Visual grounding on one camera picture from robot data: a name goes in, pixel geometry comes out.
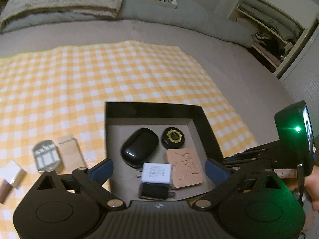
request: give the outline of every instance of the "gray bedsheet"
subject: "gray bedsheet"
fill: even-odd
[[[0,57],[125,40],[180,47],[207,71],[258,143],[278,139],[274,114],[293,103],[279,80],[244,47],[195,31],[135,20],[46,24],[0,35]]]

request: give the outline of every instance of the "yellow checkered cloth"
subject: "yellow checkered cloth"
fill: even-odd
[[[136,41],[0,59],[0,167],[14,159],[28,174],[0,205],[2,239],[18,238],[12,215],[39,177],[32,147],[74,134],[87,166],[105,158],[104,102],[201,105],[224,156],[257,145],[204,69],[178,47]]]

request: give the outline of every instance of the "gray comforter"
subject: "gray comforter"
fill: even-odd
[[[192,0],[177,0],[176,9],[156,6],[133,0],[123,0],[117,19],[141,20],[145,22],[173,25],[177,27],[195,30],[208,36],[224,41],[252,46],[252,38],[249,30],[244,26],[219,18],[216,14],[206,10]],[[110,20],[103,16],[75,13],[72,11],[27,14],[23,18],[8,20],[2,32],[17,30],[39,24],[60,23],[69,21]]]
[[[221,19],[192,0],[177,0],[177,3],[178,7],[171,9],[136,0],[123,0],[117,18],[173,25],[245,47],[252,46],[249,30],[244,26]]]

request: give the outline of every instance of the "blue gripper pad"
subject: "blue gripper pad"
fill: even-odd
[[[205,173],[216,186],[222,184],[230,176],[230,170],[213,159],[206,161]]]
[[[87,171],[88,176],[101,186],[112,176],[114,171],[113,161],[104,159]]]

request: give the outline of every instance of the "small white cube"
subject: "small white cube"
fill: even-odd
[[[0,168],[0,177],[7,180],[13,187],[16,187],[22,178],[24,170],[15,161],[10,160],[7,166]]]
[[[171,164],[144,163],[141,181],[144,183],[170,184],[171,172]]]

